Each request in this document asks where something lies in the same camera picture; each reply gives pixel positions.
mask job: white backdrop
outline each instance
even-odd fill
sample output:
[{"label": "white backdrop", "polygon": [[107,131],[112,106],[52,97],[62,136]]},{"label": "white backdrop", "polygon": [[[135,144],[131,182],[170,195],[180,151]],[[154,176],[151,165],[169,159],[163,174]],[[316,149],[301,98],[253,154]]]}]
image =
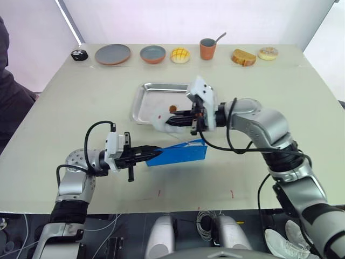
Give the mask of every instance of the white backdrop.
[{"label": "white backdrop", "polygon": [[9,66],[15,80],[42,91],[76,46],[54,0],[1,0],[10,34]]},{"label": "white backdrop", "polygon": [[334,96],[345,101],[345,0],[332,6],[304,54]]},{"label": "white backdrop", "polygon": [[304,49],[333,0],[65,0],[87,43],[297,44]]}]

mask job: terracotta cup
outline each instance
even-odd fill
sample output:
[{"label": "terracotta cup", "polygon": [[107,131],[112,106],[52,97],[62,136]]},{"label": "terracotta cup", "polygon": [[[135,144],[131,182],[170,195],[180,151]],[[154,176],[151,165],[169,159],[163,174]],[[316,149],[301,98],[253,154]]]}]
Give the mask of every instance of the terracotta cup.
[{"label": "terracotta cup", "polygon": [[200,57],[204,60],[210,60],[215,54],[216,41],[214,39],[200,40]]}]

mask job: black cable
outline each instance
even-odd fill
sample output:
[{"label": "black cable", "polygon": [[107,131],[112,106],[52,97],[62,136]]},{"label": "black cable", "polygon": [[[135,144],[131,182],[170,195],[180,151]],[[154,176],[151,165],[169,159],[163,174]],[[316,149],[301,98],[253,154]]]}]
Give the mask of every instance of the black cable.
[{"label": "black cable", "polygon": [[259,209],[259,216],[260,216],[260,224],[261,224],[261,231],[263,234],[263,240],[264,240],[264,244],[265,247],[267,248],[267,244],[266,244],[266,239],[265,239],[265,229],[264,229],[264,219],[263,219],[263,214],[261,211],[261,204],[260,204],[260,193],[261,193],[261,189],[264,186],[265,182],[267,181],[267,179],[270,177],[270,174],[267,174],[266,177],[264,178],[264,180],[261,182],[259,189],[258,189],[258,209]]},{"label": "black cable", "polygon": [[[205,138],[203,132],[201,131],[201,129],[200,129],[199,127],[198,127],[198,132],[199,132],[199,134],[200,134],[201,139],[202,139],[207,145],[209,145],[210,147],[213,147],[213,148],[215,148],[215,149],[222,150],[222,151],[233,151],[231,148],[218,147],[218,146],[216,146],[216,145],[213,145],[212,143],[209,143],[209,142],[206,140],[206,138]],[[252,144],[253,144],[253,141],[250,141],[249,144],[247,145],[246,149],[250,148],[250,146],[251,146]]]},{"label": "black cable", "polygon": [[88,167],[88,171],[89,173],[93,174],[94,173],[94,169],[93,167],[91,166],[90,164],[90,161],[88,159],[88,154],[87,154],[87,143],[88,143],[88,137],[91,133],[91,130],[96,127],[97,125],[100,125],[100,124],[110,124],[111,126],[111,132],[115,132],[116,131],[116,126],[114,126],[114,123],[112,121],[109,121],[109,120],[102,120],[102,121],[98,121],[96,123],[94,123],[86,132],[85,134],[85,139],[84,139],[84,156],[85,156],[85,162],[87,164],[87,167]]},{"label": "black cable", "polygon": [[236,154],[239,154],[239,155],[242,155],[244,153],[246,153],[247,148],[245,149],[241,149],[240,150],[237,150],[236,148],[234,148],[234,146],[232,145],[231,143],[231,140],[230,140],[230,125],[231,125],[231,117],[232,117],[232,112],[233,112],[233,109],[235,107],[235,104],[237,102],[237,98],[234,98],[234,100],[232,101],[232,104],[230,106],[230,110],[229,110],[229,114],[227,115],[227,121],[226,121],[226,139],[227,139],[227,143],[229,144],[230,148],[236,153]]},{"label": "black cable", "polygon": [[319,253],[319,251],[315,248],[314,244],[312,244],[309,240],[309,238],[306,235],[305,232],[305,228],[304,225],[302,223],[302,221],[300,220],[300,226],[301,226],[301,232],[302,232],[302,236],[303,238],[306,240],[306,242],[308,243],[308,245],[310,246],[310,248],[313,250],[312,252],[315,253],[319,258],[323,258],[323,256],[321,256],[321,254]]},{"label": "black cable", "polygon": [[61,183],[61,179],[60,179],[60,169],[63,168],[63,167],[77,169],[77,170],[80,170],[80,171],[82,171],[82,172],[88,174],[88,170],[86,170],[86,169],[84,169],[84,168],[81,168],[81,167],[79,167],[79,166],[59,165],[59,166],[56,168],[56,180],[57,180],[57,182],[58,182],[58,187],[60,187],[60,183]]},{"label": "black cable", "polygon": [[[234,151],[232,148],[218,147],[218,146],[215,146],[215,145],[209,143],[206,140],[204,134],[202,133],[202,130],[201,130],[200,127],[198,127],[198,132],[199,132],[200,137],[202,138],[202,140],[205,141],[205,143],[207,145],[209,145],[210,147],[213,147],[215,149],[222,150],[222,151]],[[284,154],[302,156],[302,157],[305,157],[308,160],[310,167],[312,167],[312,159],[310,158],[310,156],[308,156],[306,154],[303,154],[303,153],[296,152],[296,151],[286,151],[286,150],[280,150],[280,149],[275,149],[275,148],[248,148],[248,147],[245,148],[245,149],[236,149],[236,150],[240,151],[240,152],[242,152],[242,151],[245,151],[245,152],[279,152],[279,153],[284,153]]]},{"label": "black cable", "polygon": [[185,221],[185,222],[190,222],[190,223],[201,223],[201,222],[195,221],[195,220],[185,220],[185,219],[177,219],[177,220]]}]

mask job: gray plate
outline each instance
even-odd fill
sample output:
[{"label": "gray plate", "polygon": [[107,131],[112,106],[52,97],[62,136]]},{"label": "gray plate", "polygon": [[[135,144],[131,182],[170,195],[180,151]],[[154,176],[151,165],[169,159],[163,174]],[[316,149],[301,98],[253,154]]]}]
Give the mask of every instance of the gray plate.
[{"label": "gray plate", "polygon": [[101,47],[95,54],[97,62],[109,66],[125,62],[129,57],[129,47],[121,44],[111,44]]},{"label": "gray plate", "polygon": [[190,110],[192,102],[185,95],[188,84],[146,83],[136,92],[132,118],[138,124],[151,124],[151,117],[156,111],[169,112],[175,105],[177,110]]}]

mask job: blue box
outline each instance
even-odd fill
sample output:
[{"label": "blue box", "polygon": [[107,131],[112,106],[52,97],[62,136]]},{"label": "blue box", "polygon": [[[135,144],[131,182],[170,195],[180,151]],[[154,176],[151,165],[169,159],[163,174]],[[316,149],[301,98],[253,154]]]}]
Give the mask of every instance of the blue box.
[{"label": "blue box", "polygon": [[167,165],[205,159],[207,146],[202,139],[160,148],[162,154],[146,161],[147,166]]}]

